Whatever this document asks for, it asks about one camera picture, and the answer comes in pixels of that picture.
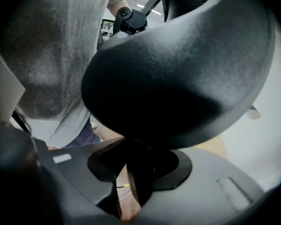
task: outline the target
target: jeans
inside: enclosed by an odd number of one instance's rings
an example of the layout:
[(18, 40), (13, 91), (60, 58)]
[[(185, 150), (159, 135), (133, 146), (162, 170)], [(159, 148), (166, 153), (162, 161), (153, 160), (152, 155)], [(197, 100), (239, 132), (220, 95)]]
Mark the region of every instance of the jeans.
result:
[(96, 134), (94, 134), (92, 125), (88, 119), (79, 135), (63, 148), (80, 147), (88, 145), (90, 143), (99, 143), (100, 141), (101, 139)]

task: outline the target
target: ceiling light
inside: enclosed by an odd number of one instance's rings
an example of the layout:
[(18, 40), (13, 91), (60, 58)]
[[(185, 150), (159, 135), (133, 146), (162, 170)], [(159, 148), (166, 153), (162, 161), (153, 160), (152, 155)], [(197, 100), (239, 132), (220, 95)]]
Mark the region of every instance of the ceiling light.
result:
[[(138, 4), (137, 6), (140, 7), (140, 8), (144, 8), (144, 7), (145, 7), (144, 5), (141, 5), (141, 4)], [(155, 11), (155, 10), (152, 10), (152, 12), (153, 12), (153, 13), (156, 13), (156, 14), (158, 14), (158, 15), (161, 15), (161, 13), (159, 13), (159, 12), (157, 12), (157, 11)]]
[(161, 13), (159, 13), (159, 12), (157, 12), (157, 11), (155, 11), (155, 10), (152, 10), (152, 12), (153, 12), (153, 13), (156, 13), (156, 14), (158, 14), (158, 15), (161, 15)]

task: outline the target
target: person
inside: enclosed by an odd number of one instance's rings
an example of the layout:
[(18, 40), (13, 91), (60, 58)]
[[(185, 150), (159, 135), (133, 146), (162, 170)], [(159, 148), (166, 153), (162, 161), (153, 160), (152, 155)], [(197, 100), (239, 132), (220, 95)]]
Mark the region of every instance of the person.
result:
[(106, 7), (116, 16), (128, 4), (24, 0), (0, 35), (0, 53), (26, 88), (16, 112), (31, 135), (51, 148), (100, 141), (81, 98), (81, 81), (96, 52)]

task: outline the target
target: man's arm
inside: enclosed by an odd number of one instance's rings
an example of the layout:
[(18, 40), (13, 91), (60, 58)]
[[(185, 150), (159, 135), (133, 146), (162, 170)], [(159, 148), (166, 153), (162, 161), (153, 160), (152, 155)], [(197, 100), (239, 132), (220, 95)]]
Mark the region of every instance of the man's arm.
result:
[(127, 7), (127, 8), (129, 7), (128, 3), (125, 0), (120, 0), (116, 3), (107, 5), (108, 10), (114, 17), (117, 16), (117, 12), (119, 11), (119, 9), (123, 7)]
[(125, 0), (109, 0), (107, 8), (110, 13), (116, 17), (117, 12), (120, 8), (129, 7), (128, 3)]

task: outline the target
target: wooden floor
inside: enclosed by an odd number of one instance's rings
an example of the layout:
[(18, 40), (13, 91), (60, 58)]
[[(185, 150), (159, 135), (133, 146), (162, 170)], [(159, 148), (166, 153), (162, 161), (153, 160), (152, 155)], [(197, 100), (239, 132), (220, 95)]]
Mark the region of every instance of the wooden floor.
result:
[[(103, 140), (109, 140), (116, 137), (121, 137), (120, 134), (117, 134), (114, 131), (108, 129), (100, 122), (98, 122), (93, 116), (90, 117), (90, 120), (97, 124), (97, 128), (94, 130), (94, 132)], [(222, 156), (223, 158), (227, 158), (227, 152), (221, 135), (207, 142), (199, 144), (196, 147), (216, 153)], [(127, 184), (127, 183), (128, 183), (128, 176), (127, 176), (127, 169), (125, 166), (117, 178), (117, 187), (120, 187), (123, 184)], [(121, 220), (126, 222), (133, 220), (133, 217), (137, 215), (137, 213), (141, 210), (141, 207), (137, 203), (133, 195), (130, 193), (130, 187), (120, 188), (118, 190), (118, 197), (122, 209)]]

